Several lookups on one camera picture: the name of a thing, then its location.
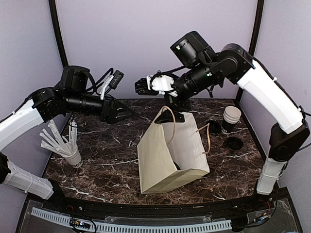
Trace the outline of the stack of black coffee lids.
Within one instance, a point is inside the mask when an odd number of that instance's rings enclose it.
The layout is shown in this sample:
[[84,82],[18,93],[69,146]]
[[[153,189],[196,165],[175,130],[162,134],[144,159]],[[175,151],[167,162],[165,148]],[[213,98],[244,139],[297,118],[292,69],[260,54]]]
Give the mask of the stack of black coffee lids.
[[240,150],[243,147],[243,142],[241,139],[231,136],[227,139],[227,145],[232,150]]

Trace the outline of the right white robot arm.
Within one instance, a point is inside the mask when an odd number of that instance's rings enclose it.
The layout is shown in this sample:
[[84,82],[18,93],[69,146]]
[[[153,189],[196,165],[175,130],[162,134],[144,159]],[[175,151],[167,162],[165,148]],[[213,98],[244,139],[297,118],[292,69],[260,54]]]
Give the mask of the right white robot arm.
[[191,31],[172,44],[171,50],[188,71],[180,77],[173,70],[157,72],[147,81],[147,88],[164,95],[170,106],[183,107],[189,98],[203,90],[211,92],[228,79],[254,97],[276,120],[257,193],[248,199],[248,207],[259,210],[286,164],[310,136],[307,114],[265,66],[238,44],[227,44],[215,52],[197,31]]

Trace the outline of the cream paper bag with handles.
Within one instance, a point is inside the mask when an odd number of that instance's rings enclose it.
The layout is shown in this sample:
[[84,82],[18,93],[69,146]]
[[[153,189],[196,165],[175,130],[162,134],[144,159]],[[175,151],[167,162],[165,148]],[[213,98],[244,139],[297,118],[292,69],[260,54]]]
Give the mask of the cream paper bag with handles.
[[183,112],[185,122],[152,121],[137,145],[140,191],[167,193],[210,172],[207,150],[193,114]]

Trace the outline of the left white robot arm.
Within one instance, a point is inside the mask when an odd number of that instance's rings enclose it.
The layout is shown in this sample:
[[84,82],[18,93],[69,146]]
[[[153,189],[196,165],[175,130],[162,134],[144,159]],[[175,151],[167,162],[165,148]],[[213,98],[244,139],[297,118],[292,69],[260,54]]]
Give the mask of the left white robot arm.
[[[64,67],[58,84],[34,91],[22,105],[0,121],[0,148],[4,149],[27,131],[58,115],[82,113],[98,116],[100,121],[108,124],[135,115],[132,109],[105,92],[95,96],[98,85],[88,68]],[[56,181],[38,177],[17,167],[4,154],[0,155],[0,182],[49,200],[50,205],[59,212],[69,207]]]

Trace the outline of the stack of white paper cups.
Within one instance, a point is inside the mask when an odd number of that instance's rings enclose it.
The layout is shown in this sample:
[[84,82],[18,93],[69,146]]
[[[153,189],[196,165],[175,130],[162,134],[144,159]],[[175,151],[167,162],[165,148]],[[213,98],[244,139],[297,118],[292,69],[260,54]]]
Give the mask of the stack of white paper cups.
[[235,106],[226,107],[223,114],[222,133],[230,134],[240,120],[241,115],[239,108]]

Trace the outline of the single black paper coffee cup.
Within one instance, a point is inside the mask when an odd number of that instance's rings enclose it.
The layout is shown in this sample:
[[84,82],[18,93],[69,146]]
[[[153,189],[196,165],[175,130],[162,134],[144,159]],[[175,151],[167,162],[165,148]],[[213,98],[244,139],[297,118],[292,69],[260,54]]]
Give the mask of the single black paper coffee cup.
[[180,167],[179,167],[179,165],[178,165],[177,163],[174,162],[174,165],[175,165],[175,167],[176,167],[177,170],[181,170]]

